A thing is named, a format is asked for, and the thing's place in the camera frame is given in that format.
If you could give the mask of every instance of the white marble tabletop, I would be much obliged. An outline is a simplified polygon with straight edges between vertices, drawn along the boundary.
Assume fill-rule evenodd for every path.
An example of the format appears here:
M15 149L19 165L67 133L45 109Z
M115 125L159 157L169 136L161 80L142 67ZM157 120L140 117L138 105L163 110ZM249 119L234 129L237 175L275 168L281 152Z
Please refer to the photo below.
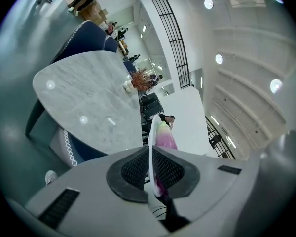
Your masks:
M34 91L52 118L88 146L113 154L142 146L137 91L113 52L92 51L49 65L33 79Z

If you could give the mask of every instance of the black metal railing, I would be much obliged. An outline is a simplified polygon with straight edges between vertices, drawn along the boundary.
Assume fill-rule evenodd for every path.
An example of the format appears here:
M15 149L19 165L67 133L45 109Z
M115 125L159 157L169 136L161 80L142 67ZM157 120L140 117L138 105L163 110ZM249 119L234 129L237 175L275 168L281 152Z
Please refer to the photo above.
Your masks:
M207 124L207 131L208 131L208 137L212 139L215 135L219 136L221 138L221 141L215 144L214 150L217 153L217 157L219 158L229 158L229 159L235 159L235 156L231 152L228 144L225 142L223 137L217 132L213 124L209 121L207 117L206 118L206 124Z
M190 86L189 70L181 31L168 0L152 0L167 32L176 61L181 89Z

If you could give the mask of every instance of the navy blue chair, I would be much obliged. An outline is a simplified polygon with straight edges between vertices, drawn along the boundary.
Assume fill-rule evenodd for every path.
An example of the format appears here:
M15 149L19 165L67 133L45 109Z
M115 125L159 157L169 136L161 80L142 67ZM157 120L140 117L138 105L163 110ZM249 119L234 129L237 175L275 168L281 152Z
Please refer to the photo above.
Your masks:
M104 50L110 52L117 52L118 43L113 37L108 37L104 43Z
M104 157L107 154L95 150L74 138L59 127L49 144L49 148L69 167L75 167L87 160Z
M50 64L66 57L90 51L104 50L106 33L92 21L81 23Z
M92 21L84 21L70 35L50 64L75 54L104 50L105 37L106 33L100 27ZM37 100L26 124L26 136L29 136L44 110L41 102Z
M131 74L132 72L136 72L137 71L132 62L130 62L130 61L124 61L123 63L125 65L125 67L127 68L128 72L130 73L130 75L132 75Z

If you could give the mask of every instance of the dried plant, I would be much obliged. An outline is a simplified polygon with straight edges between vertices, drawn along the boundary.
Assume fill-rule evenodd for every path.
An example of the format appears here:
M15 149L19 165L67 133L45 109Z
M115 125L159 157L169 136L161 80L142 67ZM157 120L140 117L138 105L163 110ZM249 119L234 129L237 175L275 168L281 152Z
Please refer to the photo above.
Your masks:
M132 72L132 85L138 91L147 91L151 88L150 76L146 74L147 68Z

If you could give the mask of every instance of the white sneaker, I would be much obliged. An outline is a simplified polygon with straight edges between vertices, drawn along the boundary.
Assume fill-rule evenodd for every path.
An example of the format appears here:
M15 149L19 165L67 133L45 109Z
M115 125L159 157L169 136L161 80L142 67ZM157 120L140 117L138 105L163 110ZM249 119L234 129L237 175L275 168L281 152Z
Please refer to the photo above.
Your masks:
M52 170L49 170L45 175L46 185L48 185L49 183L55 181L57 178L58 178L58 175L56 174L56 172L52 171Z

